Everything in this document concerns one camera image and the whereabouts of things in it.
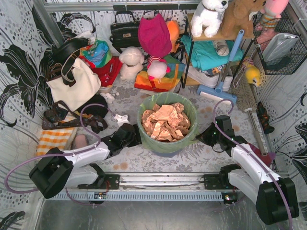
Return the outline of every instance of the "crumpled paper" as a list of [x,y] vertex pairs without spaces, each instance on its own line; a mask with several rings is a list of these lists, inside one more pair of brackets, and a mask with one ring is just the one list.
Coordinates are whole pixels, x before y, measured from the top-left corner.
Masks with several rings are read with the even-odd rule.
[[174,142],[184,138],[189,133],[190,120],[183,112],[184,105],[155,104],[153,110],[146,110],[142,115],[142,125],[151,138],[159,141]]

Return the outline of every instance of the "mop handle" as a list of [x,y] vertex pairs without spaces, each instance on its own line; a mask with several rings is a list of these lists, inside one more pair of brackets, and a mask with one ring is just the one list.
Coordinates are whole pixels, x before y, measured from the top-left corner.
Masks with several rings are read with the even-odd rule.
[[240,45],[240,43],[242,41],[243,35],[244,35],[244,30],[240,30],[238,35],[237,35],[237,37],[236,37],[234,46],[231,49],[231,52],[230,52],[230,55],[229,55],[229,59],[228,59],[228,63],[227,63],[226,68],[225,68],[225,70],[223,72],[223,75],[222,75],[222,78],[221,78],[221,82],[225,81],[226,75],[227,75],[229,67],[230,67],[230,62],[232,62],[235,59],[235,55],[236,55],[236,52],[237,52],[237,50],[239,48],[239,45]]
[[240,30],[239,33],[238,33],[238,36],[236,37],[234,46],[232,47],[232,50],[230,52],[228,61],[233,61],[235,59],[235,55],[236,55],[236,52],[237,52],[239,45],[242,41],[243,35],[244,35],[244,30]]

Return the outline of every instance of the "blue mop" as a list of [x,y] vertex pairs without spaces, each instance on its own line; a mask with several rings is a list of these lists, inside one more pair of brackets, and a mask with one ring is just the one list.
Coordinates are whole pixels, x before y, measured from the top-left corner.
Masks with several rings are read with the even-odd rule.
[[236,96],[234,94],[223,92],[223,84],[224,84],[226,75],[228,73],[228,70],[230,68],[230,64],[234,60],[236,52],[239,48],[239,45],[240,45],[241,40],[243,38],[243,35],[244,35],[244,30],[240,30],[239,33],[238,33],[238,36],[236,37],[234,47],[232,48],[232,50],[230,52],[228,63],[227,63],[227,66],[226,66],[226,68],[223,72],[221,81],[217,84],[215,89],[210,88],[208,86],[200,85],[197,89],[197,94],[204,96],[204,97],[208,97],[208,98],[216,100],[216,101],[220,101],[222,99],[229,99],[229,100],[233,101],[233,103],[236,103]]

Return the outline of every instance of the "teal towel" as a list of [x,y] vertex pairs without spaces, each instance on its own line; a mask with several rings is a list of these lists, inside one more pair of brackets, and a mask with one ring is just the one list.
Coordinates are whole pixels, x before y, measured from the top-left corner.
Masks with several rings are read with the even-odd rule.
[[[184,35],[181,38],[181,41],[184,43],[184,46],[189,54],[191,39],[190,37]],[[234,42],[226,41],[231,51],[234,46]],[[243,52],[241,49],[238,49],[236,52],[234,61],[239,61],[243,57]],[[191,62],[194,68],[201,69],[202,71],[215,68],[220,65],[225,65],[228,62],[229,55],[219,56],[213,46],[212,41],[204,42],[194,42]]]

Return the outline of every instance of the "green bucket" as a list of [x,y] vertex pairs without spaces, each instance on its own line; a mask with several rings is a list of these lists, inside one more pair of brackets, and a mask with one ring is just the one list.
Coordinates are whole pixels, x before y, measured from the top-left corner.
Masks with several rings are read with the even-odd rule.
[[[145,110],[152,110],[155,104],[163,105],[163,104],[174,104],[174,103],[182,103],[184,105],[184,113],[188,116],[191,126],[189,128],[189,133],[181,140],[175,142],[161,142],[155,139],[152,139],[148,136],[142,126],[142,115]],[[183,149],[184,147],[188,146],[189,144],[193,143],[197,135],[197,110],[195,106],[192,104],[190,100],[187,98],[173,92],[162,92],[150,97],[147,97],[143,103],[140,105],[138,111],[138,127],[140,130],[140,135],[142,139],[142,144],[146,149],[150,149],[154,152],[158,153],[173,153],[178,150]]]

